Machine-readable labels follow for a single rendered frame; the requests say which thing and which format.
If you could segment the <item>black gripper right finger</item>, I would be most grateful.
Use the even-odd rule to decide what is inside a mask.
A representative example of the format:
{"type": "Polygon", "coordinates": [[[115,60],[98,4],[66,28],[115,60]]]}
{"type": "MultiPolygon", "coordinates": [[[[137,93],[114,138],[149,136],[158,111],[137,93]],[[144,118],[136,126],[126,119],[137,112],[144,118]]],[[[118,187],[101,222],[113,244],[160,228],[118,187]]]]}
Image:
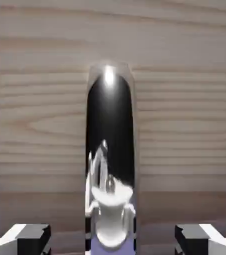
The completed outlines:
{"type": "Polygon", "coordinates": [[[226,237],[211,224],[175,225],[174,255],[226,255],[226,237]]]}

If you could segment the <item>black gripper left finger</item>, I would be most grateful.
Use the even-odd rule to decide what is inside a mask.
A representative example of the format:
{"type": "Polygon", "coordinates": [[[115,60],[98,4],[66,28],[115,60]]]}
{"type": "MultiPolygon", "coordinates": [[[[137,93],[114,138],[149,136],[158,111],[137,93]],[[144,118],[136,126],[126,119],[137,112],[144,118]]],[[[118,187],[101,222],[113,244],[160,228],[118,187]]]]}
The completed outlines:
{"type": "Polygon", "coordinates": [[[14,224],[0,237],[0,255],[51,255],[49,224],[14,224]]]}

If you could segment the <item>light wood cabinet door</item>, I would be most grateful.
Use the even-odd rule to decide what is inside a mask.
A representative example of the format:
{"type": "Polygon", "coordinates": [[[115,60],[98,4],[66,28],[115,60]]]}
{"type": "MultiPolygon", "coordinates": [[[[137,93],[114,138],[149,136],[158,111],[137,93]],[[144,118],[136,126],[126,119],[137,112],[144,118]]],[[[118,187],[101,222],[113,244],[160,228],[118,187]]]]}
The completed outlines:
{"type": "Polygon", "coordinates": [[[52,227],[84,255],[91,65],[135,79],[139,255],[173,255],[174,226],[226,236],[226,0],[0,0],[0,236],[52,227]]]}

